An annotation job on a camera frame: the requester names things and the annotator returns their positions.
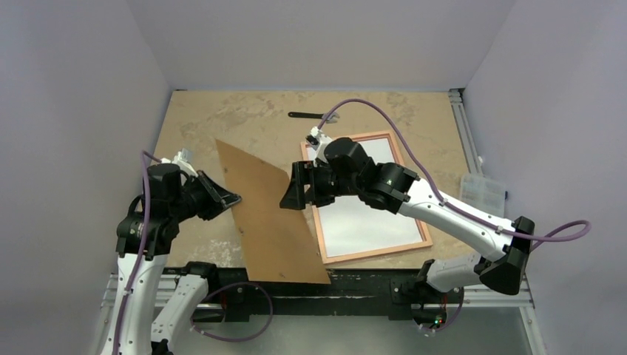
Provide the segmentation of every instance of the plastic container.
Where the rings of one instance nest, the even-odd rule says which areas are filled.
[[[461,178],[459,199],[497,217],[505,215],[505,184],[476,174]]]

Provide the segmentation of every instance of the brown cardboard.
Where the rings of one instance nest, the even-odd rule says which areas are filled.
[[[248,279],[331,283],[304,214],[279,208],[287,173],[222,141],[216,140],[216,147],[226,188],[242,196],[231,210]]]

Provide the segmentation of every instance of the gray wall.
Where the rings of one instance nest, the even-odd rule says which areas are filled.
[[[529,260],[551,354],[627,354],[627,2],[519,0],[465,92],[510,217],[592,232]]]
[[[515,0],[129,0],[175,88],[465,87]]]
[[[169,87],[124,0],[0,9],[1,352],[85,354]]]

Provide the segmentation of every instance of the wooden table surface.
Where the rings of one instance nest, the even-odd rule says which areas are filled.
[[[176,91],[170,99],[155,155],[172,158],[187,148],[194,154],[194,168],[204,170],[211,179],[225,186],[214,140],[218,138],[291,172],[291,163],[302,160],[300,142],[318,120],[289,118],[288,112],[322,113],[346,98],[363,98],[381,107],[398,125],[439,189],[452,196],[459,195],[460,179],[468,168],[445,92]],[[326,124],[324,128],[331,137],[390,129],[376,111],[362,104],[347,104],[338,113],[339,122]],[[407,152],[401,150],[405,165],[417,172]],[[305,216],[315,238],[311,208],[305,210]],[[425,260],[472,251],[438,229],[429,226],[429,231],[433,239],[429,248],[328,267],[419,268]],[[230,211],[209,222],[192,218],[181,223],[168,266],[184,266],[187,261],[216,263],[219,267],[245,266]]]

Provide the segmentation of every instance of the purple cable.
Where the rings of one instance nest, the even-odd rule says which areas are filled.
[[[131,288],[133,286],[133,281],[137,276],[139,265],[141,264],[143,249],[146,247],[146,240],[148,239],[148,228],[146,226],[148,226],[148,221],[150,219],[150,184],[148,182],[148,166],[146,165],[146,160],[143,158],[144,155],[158,163],[161,162],[161,160],[157,159],[154,155],[146,152],[145,150],[141,151],[140,159],[141,174],[143,178],[143,194],[146,200],[143,209],[143,226],[141,229],[141,240],[139,242],[138,256],[137,259],[135,259],[135,264],[133,265],[133,270],[131,271],[129,279],[126,281],[126,286],[124,287],[124,291],[126,293],[122,296],[122,300],[120,301],[120,310],[118,311],[118,318],[115,321],[115,332],[113,334],[113,355],[119,354],[121,336],[120,332],[122,331],[122,321],[124,319],[124,312],[126,311],[126,302],[129,299]]]
[[[455,313],[453,313],[453,315],[447,319],[447,321],[444,323],[443,326],[441,326],[438,329],[435,329],[435,332],[439,332],[439,331],[443,331],[444,329],[448,328],[449,325],[451,325],[456,319],[457,316],[459,315],[459,312],[461,312],[461,305],[464,304],[464,288],[460,287],[459,288],[459,305],[457,306],[457,309],[455,309]]]
[[[194,324],[193,321],[192,321],[192,329],[194,329],[196,332],[200,333],[201,335],[204,335],[205,337],[210,337],[210,338],[220,340],[223,342],[246,342],[246,341],[249,341],[258,337],[266,329],[268,329],[268,327],[270,326],[270,323],[272,322],[272,316],[274,315],[274,308],[272,307],[272,299],[270,298],[270,295],[268,294],[268,292],[266,292],[261,286],[257,285],[256,283],[250,283],[248,281],[242,281],[240,283],[232,283],[231,285],[226,285],[222,288],[217,289],[216,291],[211,292],[210,295],[207,296],[207,299],[211,299],[213,296],[219,294],[222,291],[228,290],[235,286],[241,286],[241,285],[253,286],[253,287],[258,288],[265,295],[265,298],[268,299],[268,304],[270,305],[270,313],[268,315],[268,320],[265,322],[264,326],[258,332],[256,332],[255,334],[249,335],[247,337],[243,337],[243,338],[225,338],[219,335],[207,333],[206,331],[198,328]]]
[[[385,120],[390,124],[390,126],[392,127],[392,129],[394,130],[394,132],[396,133],[396,135],[398,135],[399,139],[401,140],[401,143],[403,144],[403,147],[405,148],[405,150],[407,151],[407,153],[409,154],[411,160],[417,165],[417,167],[422,171],[422,173],[424,174],[424,177],[427,179],[427,182],[429,183],[429,186],[431,187],[431,190],[433,191],[433,194],[438,198],[438,200],[440,201],[440,203],[442,203],[444,206],[452,209],[453,211],[455,211],[455,213],[464,216],[470,220],[475,221],[476,223],[481,224],[482,226],[486,226],[490,229],[494,229],[497,230],[498,227],[495,224],[492,224],[486,220],[483,220],[479,217],[476,217],[460,208],[458,208],[457,206],[451,204],[450,202],[444,202],[444,197],[442,196],[442,194],[440,193],[440,191],[438,190],[438,187],[435,185],[435,181],[433,180],[433,177],[431,177],[431,174],[429,174],[429,172],[427,171],[427,169],[418,161],[418,159],[416,158],[416,156],[414,156],[414,154],[412,153],[409,145],[407,144],[405,138],[403,138],[403,135],[400,133],[399,128],[396,127],[396,125],[394,124],[394,122],[392,121],[392,119],[390,118],[390,116],[388,116],[385,112],[383,112],[382,109],[378,108],[375,104],[363,100],[361,98],[349,98],[346,99],[342,102],[340,102],[339,104],[335,105],[329,112],[327,112],[326,114],[324,114],[322,116],[322,120],[320,121],[320,123],[318,124],[318,129],[321,129],[322,126],[325,125],[325,122],[327,120],[327,118],[332,115],[338,108],[340,108],[341,106],[344,106],[345,104],[348,104],[349,102],[359,102],[361,104],[365,104],[368,105],[370,107],[372,107],[373,109],[375,109],[378,113],[381,114],[381,116],[383,116],[383,118],[385,118]],[[570,235],[565,235],[563,237],[556,237],[556,238],[552,238],[554,235],[556,235],[557,233],[563,231],[564,229],[573,227],[573,226],[583,226],[583,228],[578,231],[577,233],[574,234],[570,234]],[[524,233],[519,233],[517,231],[507,231],[507,230],[503,230],[502,233],[504,234],[508,234],[508,235],[512,235],[513,237],[519,237],[519,238],[523,238],[523,239],[527,239],[527,240],[537,240],[539,243],[535,243],[532,247],[531,250],[535,250],[540,244],[544,243],[544,242],[568,242],[570,240],[575,240],[575,239],[579,239],[581,237],[583,237],[584,235],[588,234],[588,232],[590,231],[590,229],[592,228],[592,224],[587,221],[587,220],[576,220],[570,223],[567,223],[563,226],[559,226],[556,229],[550,231],[547,235],[541,237],[541,236],[537,236],[537,235],[530,235],[530,234],[524,234]]]

